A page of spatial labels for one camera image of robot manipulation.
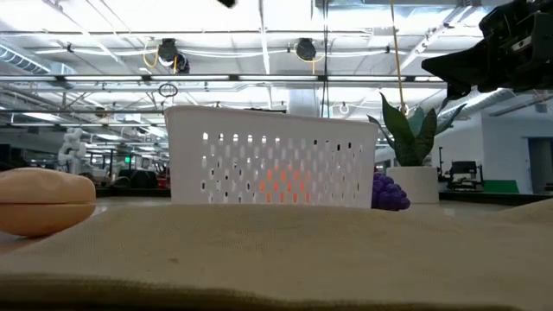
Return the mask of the orange fruit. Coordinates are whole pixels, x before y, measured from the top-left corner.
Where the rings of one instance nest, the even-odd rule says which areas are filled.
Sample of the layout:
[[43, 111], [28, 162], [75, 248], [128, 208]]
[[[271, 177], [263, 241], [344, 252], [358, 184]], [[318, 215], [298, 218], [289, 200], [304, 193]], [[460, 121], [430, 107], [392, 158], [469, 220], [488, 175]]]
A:
[[258, 192], [263, 203], [302, 204], [311, 201], [312, 174], [291, 164], [275, 166], [258, 179]]

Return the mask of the tan potato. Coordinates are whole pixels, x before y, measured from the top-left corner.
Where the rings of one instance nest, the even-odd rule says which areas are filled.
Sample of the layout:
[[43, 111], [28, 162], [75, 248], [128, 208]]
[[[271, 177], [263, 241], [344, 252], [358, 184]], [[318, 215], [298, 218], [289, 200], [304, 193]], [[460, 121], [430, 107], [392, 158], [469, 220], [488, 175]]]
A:
[[0, 172], [0, 232], [34, 238], [89, 218], [96, 208], [93, 182], [45, 168]]

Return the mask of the black background machine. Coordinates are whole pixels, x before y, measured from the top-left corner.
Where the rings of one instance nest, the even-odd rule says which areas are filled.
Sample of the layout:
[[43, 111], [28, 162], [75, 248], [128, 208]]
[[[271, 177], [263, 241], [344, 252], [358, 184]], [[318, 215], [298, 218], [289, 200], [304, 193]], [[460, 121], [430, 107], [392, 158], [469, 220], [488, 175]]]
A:
[[452, 161], [449, 170], [443, 169], [443, 147], [439, 147], [438, 182], [448, 191], [483, 192], [484, 179], [482, 165], [476, 161]]

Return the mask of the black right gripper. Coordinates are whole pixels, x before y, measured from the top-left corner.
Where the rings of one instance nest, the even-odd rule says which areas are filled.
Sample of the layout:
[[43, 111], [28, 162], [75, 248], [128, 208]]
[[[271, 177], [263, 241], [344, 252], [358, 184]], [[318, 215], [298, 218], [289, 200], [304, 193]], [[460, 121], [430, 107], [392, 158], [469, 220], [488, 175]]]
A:
[[448, 82], [447, 97], [476, 88], [522, 92], [553, 88], [553, 0], [512, 0], [479, 22], [473, 47], [428, 58], [422, 69]]

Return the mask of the folded tan cloth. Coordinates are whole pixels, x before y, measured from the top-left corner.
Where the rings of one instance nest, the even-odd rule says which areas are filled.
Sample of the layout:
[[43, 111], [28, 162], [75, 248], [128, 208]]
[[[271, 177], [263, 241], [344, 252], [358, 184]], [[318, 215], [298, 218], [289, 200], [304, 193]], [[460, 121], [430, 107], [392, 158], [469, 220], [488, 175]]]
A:
[[553, 311], [553, 200], [110, 209], [0, 256], [7, 310]]

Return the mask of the green leafy plant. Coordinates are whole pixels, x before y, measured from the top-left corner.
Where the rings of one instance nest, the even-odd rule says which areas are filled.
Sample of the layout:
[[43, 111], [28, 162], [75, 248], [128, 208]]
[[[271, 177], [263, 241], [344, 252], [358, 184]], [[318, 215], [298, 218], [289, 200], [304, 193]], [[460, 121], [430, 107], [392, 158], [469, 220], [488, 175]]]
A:
[[392, 106], [385, 95], [380, 93], [384, 125], [376, 118], [367, 116], [383, 132], [386, 142], [394, 150], [397, 162], [402, 167], [419, 167], [434, 147], [435, 136], [447, 130], [466, 104], [457, 106], [446, 118], [439, 119], [438, 111], [431, 108], [425, 111], [418, 107], [408, 117], [400, 109]]

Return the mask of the black metal rig frame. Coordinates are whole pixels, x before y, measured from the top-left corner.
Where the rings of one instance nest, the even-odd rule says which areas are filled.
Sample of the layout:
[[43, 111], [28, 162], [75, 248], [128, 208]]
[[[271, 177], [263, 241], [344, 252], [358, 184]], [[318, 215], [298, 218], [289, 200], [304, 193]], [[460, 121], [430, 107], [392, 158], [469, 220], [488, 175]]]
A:
[[[170, 198], [169, 189], [127, 189], [102, 187], [96, 190], [98, 198], [104, 197], [156, 197]], [[522, 206], [542, 200], [553, 199], [550, 194], [496, 194], [481, 192], [455, 192], [446, 191], [439, 193], [440, 200], [451, 200], [468, 203], [492, 204], [502, 206]]]

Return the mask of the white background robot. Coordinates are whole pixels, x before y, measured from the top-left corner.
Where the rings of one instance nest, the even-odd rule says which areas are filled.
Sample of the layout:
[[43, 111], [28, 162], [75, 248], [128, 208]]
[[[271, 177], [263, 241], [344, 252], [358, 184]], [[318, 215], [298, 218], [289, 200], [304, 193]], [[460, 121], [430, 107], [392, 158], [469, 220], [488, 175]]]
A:
[[70, 174], [81, 173], [82, 159], [86, 156], [86, 144], [81, 141], [83, 130], [70, 127], [63, 135], [58, 151], [58, 169]]

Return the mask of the green board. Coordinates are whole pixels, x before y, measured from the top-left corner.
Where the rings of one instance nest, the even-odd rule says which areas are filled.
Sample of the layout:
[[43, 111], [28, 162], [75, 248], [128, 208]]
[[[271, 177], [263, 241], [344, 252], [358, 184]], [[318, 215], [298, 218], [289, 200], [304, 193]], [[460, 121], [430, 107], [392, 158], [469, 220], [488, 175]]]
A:
[[518, 184], [515, 180], [484, 180], [483, 191], [493, 194], [518, 194]]

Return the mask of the white plant pot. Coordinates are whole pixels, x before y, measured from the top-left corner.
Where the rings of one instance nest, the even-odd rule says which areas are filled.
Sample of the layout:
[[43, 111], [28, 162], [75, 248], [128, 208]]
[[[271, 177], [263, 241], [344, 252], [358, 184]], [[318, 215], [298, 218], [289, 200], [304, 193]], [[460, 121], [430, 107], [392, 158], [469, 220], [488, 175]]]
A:
[[434, 167], [392, 167], [386, 169], [391, 177], [406, 193], [413, 204], [438, 204], [438, 171]]

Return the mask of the purple grape bunch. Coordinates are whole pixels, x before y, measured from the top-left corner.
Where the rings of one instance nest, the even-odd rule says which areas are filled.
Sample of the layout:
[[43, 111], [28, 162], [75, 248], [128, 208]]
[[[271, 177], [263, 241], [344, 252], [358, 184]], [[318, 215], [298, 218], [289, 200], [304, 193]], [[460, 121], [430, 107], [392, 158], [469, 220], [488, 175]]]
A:
[[373, 175], [371, 208], [386, 211], [403, 211], [410, 207], [407, 193], [389, 176]]

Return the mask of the white perforated plastic basket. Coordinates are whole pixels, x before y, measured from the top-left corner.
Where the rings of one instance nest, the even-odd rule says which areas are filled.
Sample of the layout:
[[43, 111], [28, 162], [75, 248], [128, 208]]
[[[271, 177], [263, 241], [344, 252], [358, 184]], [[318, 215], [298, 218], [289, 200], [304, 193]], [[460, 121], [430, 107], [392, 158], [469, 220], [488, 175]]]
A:
[[291, 164], [313, 177], [309, 203], [368, 208], [378, 126], [201, 106], [165, 113], [175, 204], [268, 204], [258, 179]]

